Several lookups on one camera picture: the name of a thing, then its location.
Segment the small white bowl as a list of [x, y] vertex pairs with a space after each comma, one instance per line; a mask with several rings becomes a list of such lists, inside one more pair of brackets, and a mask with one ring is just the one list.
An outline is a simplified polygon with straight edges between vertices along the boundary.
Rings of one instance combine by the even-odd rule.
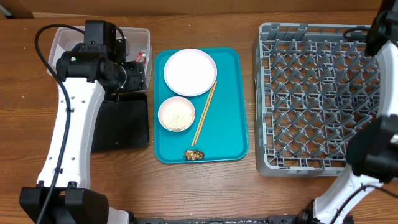
[[158, 110], [159, 123], [171, 132], [182, 132], [188, 129], [193, 124], [195, 116], [194, 105], [181, 96], [166, 99]]

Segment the red snack wrapper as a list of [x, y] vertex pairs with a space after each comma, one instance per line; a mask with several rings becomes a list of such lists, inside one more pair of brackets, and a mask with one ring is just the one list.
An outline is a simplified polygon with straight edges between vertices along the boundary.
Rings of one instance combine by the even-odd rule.
[[147, 58], [147, 53], [146, 53], [145, 51], [140, 51], [140, 52], [137, 54], [135, 61], [136, 61], [137, 63], [143, 63], [143, 64], [145, 64], [145, 63], [146, 63], [146, 58]]

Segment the pile of rice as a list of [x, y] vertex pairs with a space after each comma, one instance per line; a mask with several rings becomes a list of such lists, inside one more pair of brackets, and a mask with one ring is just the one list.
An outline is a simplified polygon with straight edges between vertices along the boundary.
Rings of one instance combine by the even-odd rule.
[[164, 125], [171, 131], [187, 129], [191, 125], [192, 119], [190, 108], [184, 105], [168, 106], [163, 113]]

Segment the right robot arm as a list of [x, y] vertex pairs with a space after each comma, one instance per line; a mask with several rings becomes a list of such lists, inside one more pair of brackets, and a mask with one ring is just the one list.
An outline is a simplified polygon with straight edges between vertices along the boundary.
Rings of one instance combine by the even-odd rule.
[[397, 1], [383, 0], [365, 32], [365, 54], [376, 57], [381, 78], [376, 119], [350, 139], [343, 172], [296, 223], [352, 223], [349, 212], [397, 177]]

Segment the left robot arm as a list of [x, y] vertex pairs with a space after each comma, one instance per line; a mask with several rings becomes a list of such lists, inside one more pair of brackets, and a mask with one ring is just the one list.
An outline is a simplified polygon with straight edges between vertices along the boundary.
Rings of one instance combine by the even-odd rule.
[[92, 191], [90, 156], [103, 101], [146, 90], [149, 76], [142, 62], [127, 61], [128, 28], [87, 20], [80, 32], [82, 42], [56, 62], [44, 61], [57, 82], [57, 117], [37, 183], [22, 188], [19, 203], [35, 223], [134, 223], [132, 212]]

